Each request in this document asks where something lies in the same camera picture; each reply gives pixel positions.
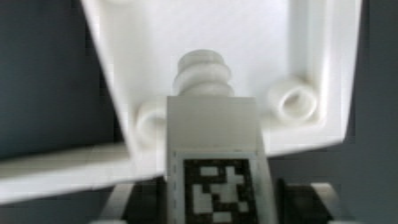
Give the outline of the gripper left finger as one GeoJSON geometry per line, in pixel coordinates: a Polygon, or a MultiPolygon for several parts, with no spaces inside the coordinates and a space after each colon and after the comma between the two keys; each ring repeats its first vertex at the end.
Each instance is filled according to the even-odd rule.
{"type": "Polygon", "coordinates": [[[163,193],[161,179],[117,184],[99,216],[87,224],[165,224],[163,193]]]}

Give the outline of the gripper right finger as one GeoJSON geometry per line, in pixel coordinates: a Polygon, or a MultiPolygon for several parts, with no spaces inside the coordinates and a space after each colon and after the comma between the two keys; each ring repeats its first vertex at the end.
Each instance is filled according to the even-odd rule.
{"type": "Polygon", "coordinates": [[[328,183],[296,184],[278,179],[277,202],[280,224],[332,224],[344,216],[328,183]]]}

